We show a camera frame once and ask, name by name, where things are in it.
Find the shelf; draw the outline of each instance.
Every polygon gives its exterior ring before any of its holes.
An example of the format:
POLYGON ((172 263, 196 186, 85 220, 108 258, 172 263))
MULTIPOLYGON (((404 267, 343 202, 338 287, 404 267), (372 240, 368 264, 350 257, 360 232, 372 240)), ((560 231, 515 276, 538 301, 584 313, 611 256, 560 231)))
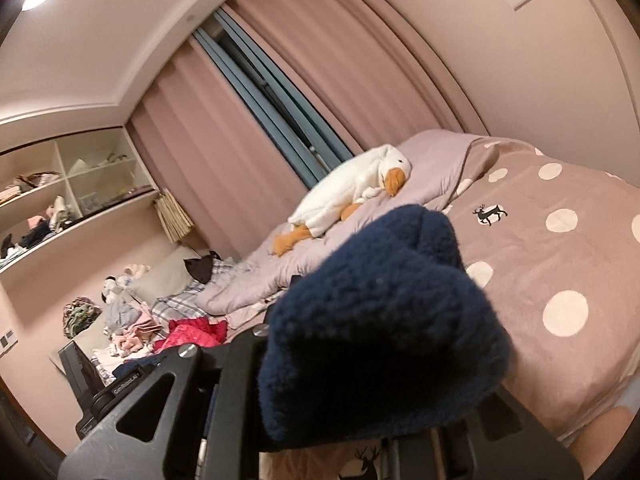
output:
POLYGON ((127 214, 149 208, 157 195, 158 191, 153 189, 142 195, 126 199, 124 202, 105 211, 81 219, 78 223, 36 245, 2 267, 0 269, 0 281, 4 286, 8 286, 18 282, 20 277, 28 279, 30 269, 37 266, 38 261, 46 263, 56 259, 56 253, 62 250, 61 243, 68 243, 73 238, 81 237, 82 235, 89 236, 94 230, 95 236, 99 236, 100 229, 104 227, 105 222, 114 222, 127 214))
POLYGON ((133 160, 132 158, 126 158, 124 160, 118 160, 116 162, 109 162, 107 164, 103 164, 102 166, 95 166, 94 168, 88 168, 87 170, 84 171, 78 171, 77 173, 69 173, 69 175, 67 175, 69 178, 73 178, 75 176, 82 176, 85 175, 87 173, 91 173, 93 171, 100 171, 100 170, 104 170, 106 168, 111 168, 113 166, 119 166, 121 164, 127 164, 128 162, 135 162, 135 160, 133 160))
POLYGON ((28 176, 39 171, 62 173, 62 163, 53 140, 32 144, 2 155, 0 162, 0 189, 13 183, 19 174, 28 176))
POLYGON ((62 178, 4 202, 0 205, 0 232, 43 213, 58 195, 66 195, 66 183, 62 178))
POLYGON ((136 160, 123 160, 69 177, 69 185, 78 199, 83 215, 90 214, 100 205, 133 186, 148 184, 136 179, 136 160))
POLYGON ((126 155, 129 160, 136 158, 122 128, 62 137, 56 142, 62 166, 69 177, 106 167, 101 164, 105 163, 110 155, 126 155), (82 160, 87 169, 72 173, 71 169, 78 160, 82 160))

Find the black deer silhouette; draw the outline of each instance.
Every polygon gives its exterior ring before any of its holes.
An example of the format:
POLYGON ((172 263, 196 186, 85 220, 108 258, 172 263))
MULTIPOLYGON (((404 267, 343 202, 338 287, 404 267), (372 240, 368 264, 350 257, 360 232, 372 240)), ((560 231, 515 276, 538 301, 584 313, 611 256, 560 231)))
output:
POLYGON ((373 448, 371 450, 371 458, 367 458, 367 449, 362 451, 356 451, 356 458, 362 460, 362 474, 360 476, 340 476, 340 480, 378 480, 378 473, 376 472, 376 466, 373 465, 374 461, 380 455, 380 452, 373 448))
POLYGON ((491 217, 493 215, 498 216, 498 222, 502 219, 502 215, 509 216, 504 209, 500 208, 499 205, 495 205, 491 209, 489 209, 489 211, 485 211, 484 204, 474 209, 474 215, 478 216, 478 220, 480 221, 480 223, 489 225, 491 225, 491 217))

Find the plaid pillow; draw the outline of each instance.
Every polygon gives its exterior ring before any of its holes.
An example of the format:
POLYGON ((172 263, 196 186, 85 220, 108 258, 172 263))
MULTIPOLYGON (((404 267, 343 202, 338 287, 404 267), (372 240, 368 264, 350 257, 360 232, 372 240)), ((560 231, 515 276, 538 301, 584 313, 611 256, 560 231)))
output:
POLYGON ((159 335, 169 335, 169 322, 178 319, 194 317, 210 317, 207 312, 196 306, 196 298, 205 288, 205 285, 197 280, 192 280, 187 288, 178 294, 158 298, 151 307, 151 314, 162 325, 159 335))
POLYGON ((213 268, 211 269, 211 279, 209 280, 209 283, 215 280, 216 274, 224 274, 235 266, 236 264, 231 256, 226 260, 213 260, 213 268))

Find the ceiling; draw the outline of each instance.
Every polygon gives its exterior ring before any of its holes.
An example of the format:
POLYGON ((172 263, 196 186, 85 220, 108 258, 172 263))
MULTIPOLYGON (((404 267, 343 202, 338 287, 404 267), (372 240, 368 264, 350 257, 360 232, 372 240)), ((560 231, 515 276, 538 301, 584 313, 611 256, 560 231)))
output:
POLYGON ((225 0, 47 0, 0 47, 0 152, 124 124, 175 49, 225 0))

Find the white plush goose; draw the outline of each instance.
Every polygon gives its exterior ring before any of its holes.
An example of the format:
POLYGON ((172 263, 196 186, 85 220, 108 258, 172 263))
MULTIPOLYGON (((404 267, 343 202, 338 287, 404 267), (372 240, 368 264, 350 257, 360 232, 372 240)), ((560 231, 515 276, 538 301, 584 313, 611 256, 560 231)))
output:
POLYGON ((382 190, 395 196, 410 173, 409 160, 390 144, 347 160, 305 195, 287 219, 291 232, 275 237, 273 253, 282 256, 300 240, 321 237, 382 190))

